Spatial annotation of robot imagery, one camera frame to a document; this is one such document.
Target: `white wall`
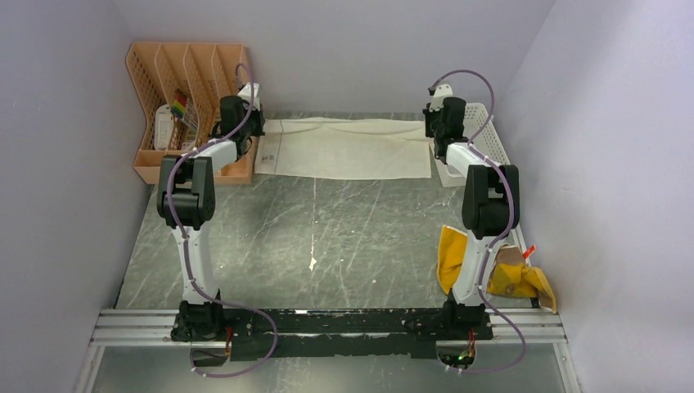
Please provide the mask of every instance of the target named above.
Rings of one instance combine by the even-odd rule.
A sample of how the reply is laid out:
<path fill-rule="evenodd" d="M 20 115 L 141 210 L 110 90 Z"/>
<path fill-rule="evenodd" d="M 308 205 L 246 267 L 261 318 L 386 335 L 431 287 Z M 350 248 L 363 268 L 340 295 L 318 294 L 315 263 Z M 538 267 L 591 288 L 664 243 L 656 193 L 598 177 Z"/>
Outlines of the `white wall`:
<path fill-rule="evenodd" d="M 587 392 L 694 386 L 694 2 L 562 0 L 501 102 Z"/>
<path fill-rule="evenodd" d="M 110 0 L 0 6 L 0 390 L 71 391 L 146 202 Z"/>
<path fill-rule="evenodd" d="M 420 111 L 454 68 L 500 93 L 554 0 L 115 0 L 135 38 L 244 43 L 271 110 Z M 488 102 L 474 77 L 454 87 Z"/>

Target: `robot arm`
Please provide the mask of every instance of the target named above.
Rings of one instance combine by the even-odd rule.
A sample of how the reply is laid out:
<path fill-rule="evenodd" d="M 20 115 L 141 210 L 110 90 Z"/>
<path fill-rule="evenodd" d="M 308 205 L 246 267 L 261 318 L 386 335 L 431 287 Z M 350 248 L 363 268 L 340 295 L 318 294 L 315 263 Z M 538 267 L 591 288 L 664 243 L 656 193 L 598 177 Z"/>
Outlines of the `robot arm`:
<path fill-rule="evenodd" d="M 254 86 L 253 111 L 241 129 L 228 140 L 206 148 L 203 152 L 186 160 L 175 175 L 173 187 L 173 203 L 178 217 L 186 229 L 188 240 L 188 256 L 192 276 L 196 284 L 205 292 L 219 298 L 219 287 L 214 280 L 212 260 L 210 258 L 210 226 L 205 225 L 212 219 L 215 208 L 214 173 L 224 166 L 239 160 L 250 147 L 250 137 L 264 135 L 264 118 L 258 96 L 259 85 Z M 250 84 L 247 84 L 236 96 L 222 97 L 219 111 L 221 120 L 214 126 L 212 136 L 223 138 L 234 130 L 242 121 L 250 102 Z M 187 266 L 184 255 L 183 235 L 176 228 L 176 223 L 169 209 L 169 198 L 166 186 L 171 170 L 180 156 L 165 156 L 161 161 L 160 181 L 157 191 L 157 211 L 172 228 L 173 236 L 178 246 L 183 277 L 187 277 Z M 190 187 L 181 187 L 190 183 Z M 214 308 L 202 295 L 192 287 L 191 283 L 183 280 L 182 309 L 194 313 L 197 306 Z"/>
<path fill-rule="evenodd" d="M 466 175 L 462 222 L 467 246 L 461 272 L 449 297 L 459 305 L 477 307 L 484 304 L 477 286 L 487 287 L 492 270 L 488 266 L 482 271 L 484 254 L 489 250 L 488 261 L 493 264 L 502 242 L 496 242 L 491 248 L 490 245 L 508 225 L 508 198 L 496 171 L 471 150 L 468 139 L 463 136 L 466 102 L 454 97 L 448 84 L 441 84 L 431 93 L 431 103 L 424 110 L 426 136 L 434 139 L 437 159 Z M 515 228 L 521 211 L 518 169 L 514 165 L 494 164 L 511 186 L 515 211 L 512 228 Z"/>

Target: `metal frame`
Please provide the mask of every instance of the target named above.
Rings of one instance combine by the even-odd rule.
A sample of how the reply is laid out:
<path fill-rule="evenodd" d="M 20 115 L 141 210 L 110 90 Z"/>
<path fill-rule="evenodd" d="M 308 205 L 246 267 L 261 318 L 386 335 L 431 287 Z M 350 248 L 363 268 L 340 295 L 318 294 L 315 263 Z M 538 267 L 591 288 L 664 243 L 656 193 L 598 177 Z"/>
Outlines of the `metal frame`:
<path fill-rule="evenodd" d="M 571 361 L 564 327 L 559 315 L 542 309 L 500 309 L 523 332 L 528 344 L 553 344 L 561 379 L 568 393 L 580 393 L 574 365 Z M 101 357 L 107 346 L 121 347 L 192 347 L 217 348 L 223 342 L 174 342 L 171 329 L 176 309 L 104 309 L 99 314 L 89 343 L 88 353 L 79 375 L 75 392 L 92 391 Z M 494 339 L 477 341 L 478 345 L 518 344 L 516 332 L 501 317 L 488 310 L 494 331 Z M 463 341 L 438 341 L 438 346 L 464 346 Z"/>

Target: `white towel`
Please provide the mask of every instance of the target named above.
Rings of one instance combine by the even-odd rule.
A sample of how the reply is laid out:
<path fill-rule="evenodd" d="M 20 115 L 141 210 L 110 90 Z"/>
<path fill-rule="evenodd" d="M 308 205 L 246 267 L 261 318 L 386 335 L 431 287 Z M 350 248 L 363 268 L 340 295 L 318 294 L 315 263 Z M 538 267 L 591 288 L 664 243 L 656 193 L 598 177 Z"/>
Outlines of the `white towel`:
<path fill-rule="evenodd" d="M 255 172 L 337 180 L 430 178 L 423 121 L 268 120 Z"/>

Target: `purple cable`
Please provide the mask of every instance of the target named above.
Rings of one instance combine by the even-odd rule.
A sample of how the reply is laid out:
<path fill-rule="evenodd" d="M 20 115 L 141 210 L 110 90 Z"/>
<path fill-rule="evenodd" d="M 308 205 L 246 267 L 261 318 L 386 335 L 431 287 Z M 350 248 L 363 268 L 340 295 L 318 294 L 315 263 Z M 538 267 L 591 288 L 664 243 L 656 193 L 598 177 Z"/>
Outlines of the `purple cable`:
<path fill-rule="evenodd" d="M 227 357 L 228 357 L 228 356 L 222 356 L 222 355 L 213 354 L 212 352 L 209 352 L 208 350 L 191 350 L 191 355 L 192 355 L 193 353 L 196 353 L 196 354 L 203 354 L 203 355 L 205 355 L 205 356 L 209 356 L 210 358 L 216 358 L 216 359 L 220 359 L 220 360 L 226 360 Z"/>
<path fill-rule="evenodd" d="M 511 227 L 513 227 L 513 217 L 516 214 L 516 211 L 515 211 L 515 207 L 513 205 L 513 195 L 511 194 L 511 186 L 508 184 L 508 179 L 506 179 L 506 176 L 503 174 L 503 172 L 498 167 L 498 165 L 494 164 L 494 162 L 492 160 L 490 160 L 489 157 L 485 156 L 481 151 L 477 150 L 477 147 L 475 147 L 475 145 L 472 144 L 472 141 L 475 138 L 477 138 L 477 135 L 480 135 L 480 133 L 482 133 L 482 131 L 484 131 L 484 128 L 487 127 L 487 124 L 489 124 L 490 120 L 492 119 L 492 114 L 494 113 L 494 102 L 496 101 L 494 98 L 494 89 L 492 88 L 492 84 L 479 72 L 476 72 L 473 70 L 453 70 L 453 71 L 450 71 L 450 72 L 444 74 L 444 76 L 438 78 L 436 80 L 436 82 L 434 82 L 434 84 L 431 85 L 431 88 L 438 87 L 439 84 L 441 83 L 441 81 L 448 78 L 450 75 L 454 75 L 454 74 L 472 74 L 472 75 L 476 76 L 477 78 L 482 79 L 482 82 L 484 82 L 484 84 L 486 84 L 487 88 L 489 89 L 489 95 L 491 96 L 491 100 L 492 100 L 491 105 L 489 106 L 489 113 L 487 114 L 487 119 L 484 120 L 484 123 L 482 123 L 482 125 L 480 126 L 480 129 L 478 129 L 477 131 L 475 131 L 475 133 L 472 134 L 472 136 L 470 137 L 470 139 L 467 142 L 467 146 L 468 146 L 468 148 L 470 148 L 470 151 L 472 151 L 472 153 L 475 156 L 479 157 L 482 161 L 489 164 L 489 166 L 491 166 L 492 169 L 494 169 L 494 172 L 497 173 L 499 179 L 501 180 L 501 182 L 503 184 L 503 188 L 504 188 L 504 190 L 506 190 L 506 195 L 507 195 L 507 199 L 508 199 L 508 206 L 509 206 L 508 207 L 508 224 L 506 225 L 506 228 L 503 230 L 503 232 L 501 232 L 501 234 L 496 236 L 490 242 L 489 248 L 484 252 L 484 257 L 482 258 L 482 268 L 480 269 L 480 274 L 477 276 L 477 283 L 476 283 L 477 284 L 477 293 L 480 295 L 480 298 L 484 302 L 484 305 L 486 305 L 487 307 L 492 309 L 492 311 L 496 315 L 500 316 L 504 321 L 506 321 L 509 324 L 509 326 L 511 326 L 511 328 L 513 328 L 513 330 L 516 331 L 516 333 L 518 334 L 518 338 L 520 338 L 521 348 L 520 348 L 520 353 L 513 361 L 511 361 L 508 364 L 504 364 L 502 366 L 492 367 L 492 368 L 482 368 L 480 370 L 475 370 L 475 369 L 465 370 L 463 368 L 457 368 L 457 367 L 453 367 L 453 368 L 455 368 L 456 370 L 458 370 L 461 373 L 468 373 L 468 374 L 496 373 L 498 371 L 503 371 L 503 370 L 506 370 L 508 368 L 511 368 L 511 367 L 517 365 L 518 363 L 520 363 L 521 360 L 523 360 L 523 358 L 525 357 L 525 353 L 528 350 L 528 346 L 525 343 L 525 337 L 523 336 L 523 333 L 521 332 L 521 330 L 518 328 L 518 325 L 513 323 L 513 321 L 511 321 L 510 318 L 508 318 L 498 308 L 496 308 L 496 307 L 494 307 L 494 305 L 492 305 L 492 303 L 489 301 L 489 299 L 487 299 L 487 297 L 484 295 L 484 288 L 482 287 L 484 271 L 487 269 L 487 263 L 489 262 L 489 257 L 490 257 L 489 249 L 492 249 L 494 247 L 494 245 L 497 244 L 497 242 L 500 242 L 501 240 L 503 240 L 508 235 L 508 233 L 511 232 Z"/>
<path fill-rule="evenodd" d="M 195 366 L 195 364 L 193 363 L 193 357 L 192 357 L 192 353 L 191 353 L 190 358 L 189 358 L 191 361 L 191 367 L 192 367 L 191 371 L 193 371 L 194 373 L 201 375 L 203 377 L 210 377 L 210 378 L 236 377 L 236 376 L 239 376 L 239 375 L 242 375 L 242 374 L 245 374 L 245 373 L 248 373 L 248 372 L 255 370 L 256 368 L 260 367 L 262 364 L 267 362 L 268 359 L 270 359 L 270 356 L 273 354 L 273 352 L 275 351 L 275 348 L 277 347 L 277 339 L 279 338 L 279 334 L 277 333 L 277 325 L 275 324 L 275 321 L 273 321 L 273 319 L 270 318 L 270 316 L 267 315 L 266 313 L 264 313 L 263 311 L 256 309 L 256 308 L 253 308 L 253 307 L 249 307 L 247 305 L 242 305 L 242 304 L 234 303 L 231 301 L 224 301 L 224 300 L 215 299 L 212 296 L 206 294 L 197 285 L 196 280 L 193 277 L 193 272 L 192 272 L 192 267 L 191 267 L 191 258 L 190 258 L 190 253 L 188 250 L 188 238 L 189 238 L 188 233 L 187 233 L 185 227 L 183 227 L 183 223 L 181 222 L 181 219 L 178 217 L 178 213 L 176 212 L 176 209 L 174 208 L 174 203 L 171 200 L 171 196 L 174 193 L 174 177 L 175 177 L 176 173 L 178 172 L 178 169 L 183 164 L 183 162 L 185 162 L 185 160 L 187 160 L 188 158 L 195 156 L 196 154 L 198 154 L 200 152 L 203 152 L 208 147 L 214 146 L 217 143 L 227 141 L 235 133 L 238 133 L 239 130 L 241 129 L 241 127 L 243 127 L 244 124 L 246 124 L 246 121 L 248 121 L 248 119 L 250 118 L 250 113 L 253 110 L 253 99 L 255 97 L 255 85 L 253 84 L 253 75 L 251 74 L 250 70 L 248 69 L 248 67 L 245 64 L 242 64 L 242 63 L 237 64 L 237 67 L 235 69 L 237 78 L 239 75 L 239 69 L 240 68 L 243 68 L 246 71 L 246 73 L 248 74 L 248 79 L 250 81 L 250 103 L 248 106 L 248 111 L 246 111 L 246 116 L 244 116 L 243 120 L 241 120 L 239 125 L 234 130 L 232 130 L 231 133 L 227 134 L 223 138 L 209 141 L 206 144 L 202 145 L 199 149 L 194 149 L 193 151 L 189 151 L 188 153 L 182 155 L 181 158 L 178 161 L 176 161 L 176 164 L 171 169 L 171 174 L 169 175 L 169 180 L 166 183 L 166 197 L 169 200 L 169 210 L 171 211 L 171 216 L 173 217 L 173 221 L 176 223 L 176 226 L 178 227 L 178 229 L 181 230 L 181 235 L 183 236 L 183 259 L 185 260 L 185 264 L 186 264 L 186 275 L 187 275 L 188 280 L 190 281 L 193 289 L 197 293 L 199 293 L 200 296 L 204 297 L 206 300 L 209 300 L 213 303 L 217 303 L 219 305 L 226 305 L 227 307 L 233 307 L 236 309 L 247 309 L 253 313 L 259 314 L 263 318 L 267 319 L 268 322 L 270 322 L 270 325 L 273 327 L 273 344 L 270 346 L 270 350 L 268 351 L 268 353 L 261 360 L 259 360 L 258 362 L 256 362 L 255 364 L 253 364 L 252 366 L 250 366 L 248 368 L 244 368 L 241 371 L 237 371 L 234 373 L 227 373 L 227 374 L 205 373 Z"/>

